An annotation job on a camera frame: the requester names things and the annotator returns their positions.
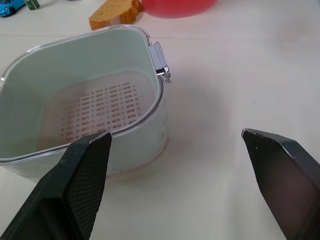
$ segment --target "white table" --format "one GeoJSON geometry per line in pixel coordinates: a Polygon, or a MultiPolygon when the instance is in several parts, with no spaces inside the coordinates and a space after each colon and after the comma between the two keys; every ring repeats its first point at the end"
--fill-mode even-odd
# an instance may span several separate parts
{"type": "MultiPolygon", "coordinates": [[[[90,31],[103,1],[40,0],[39,10],[0,19],[0,67],[90,31]]],[[[320,160],[318,1],[221,0],[193,17],[143,14],[136,24],[161,43],[171,68],[171,140],[156,163],[107,181],[91,239],[284,240],[241,131],[293,138],[320,160]]],[[[0,233],[33,187],[0,168],[0,233]]]]}

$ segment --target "blue toy car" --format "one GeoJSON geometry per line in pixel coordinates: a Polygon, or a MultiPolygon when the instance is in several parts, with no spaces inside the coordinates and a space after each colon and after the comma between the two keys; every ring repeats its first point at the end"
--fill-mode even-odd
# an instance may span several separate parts
{"type": "Polygon", "coordinates": [[[0,0],[0,16],[13,15],[25,5],[24,0],[0,0]]]}

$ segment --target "container latch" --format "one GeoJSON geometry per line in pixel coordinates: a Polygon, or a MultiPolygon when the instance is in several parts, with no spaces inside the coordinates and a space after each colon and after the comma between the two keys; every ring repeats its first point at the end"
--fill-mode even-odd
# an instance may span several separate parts
{"type": "Polygon", "coordinates": [[[160,43],[156,42],[148,48],[157,76],[162,77],[165,82],[171,83],[170,69],[160,43]]]}

